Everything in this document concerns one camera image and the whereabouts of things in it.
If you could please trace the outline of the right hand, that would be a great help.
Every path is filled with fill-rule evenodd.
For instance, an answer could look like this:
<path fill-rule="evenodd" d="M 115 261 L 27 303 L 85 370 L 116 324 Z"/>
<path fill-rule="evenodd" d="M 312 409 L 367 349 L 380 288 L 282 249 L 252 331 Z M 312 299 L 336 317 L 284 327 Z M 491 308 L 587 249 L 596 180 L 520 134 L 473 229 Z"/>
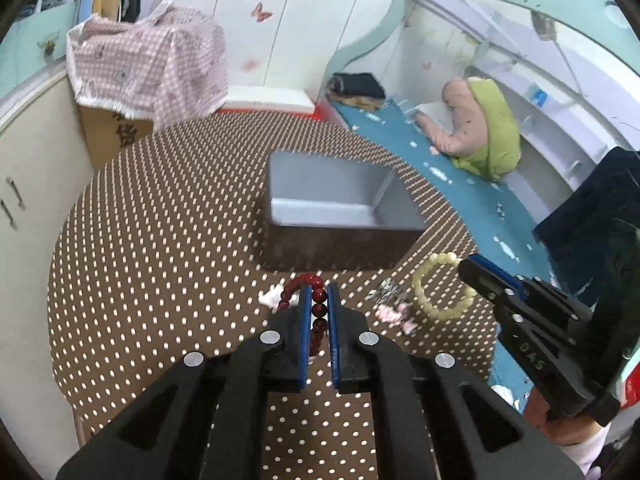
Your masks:
<path fill-rule="evenodd" d="M 582 444 L 603 429 L 585 414 L 552 419 L 550 406 L 537 388 L 530 390 L 523 417 L 551 442 L 563 446 Z"/>

